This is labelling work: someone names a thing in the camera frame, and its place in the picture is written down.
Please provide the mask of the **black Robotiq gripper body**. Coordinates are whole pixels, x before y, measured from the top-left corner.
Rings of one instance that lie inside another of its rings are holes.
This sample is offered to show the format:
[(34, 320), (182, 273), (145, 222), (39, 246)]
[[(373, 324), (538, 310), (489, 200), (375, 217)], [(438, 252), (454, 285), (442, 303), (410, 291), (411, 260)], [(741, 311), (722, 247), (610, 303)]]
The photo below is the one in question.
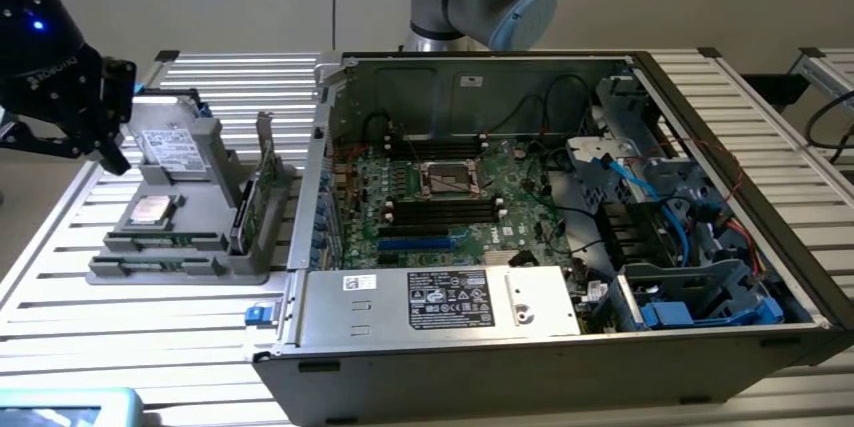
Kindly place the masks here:
[(2, 106), (59, 127), (77, 148), (115, 138), (115, 79), (62, 0), (2, 0)]

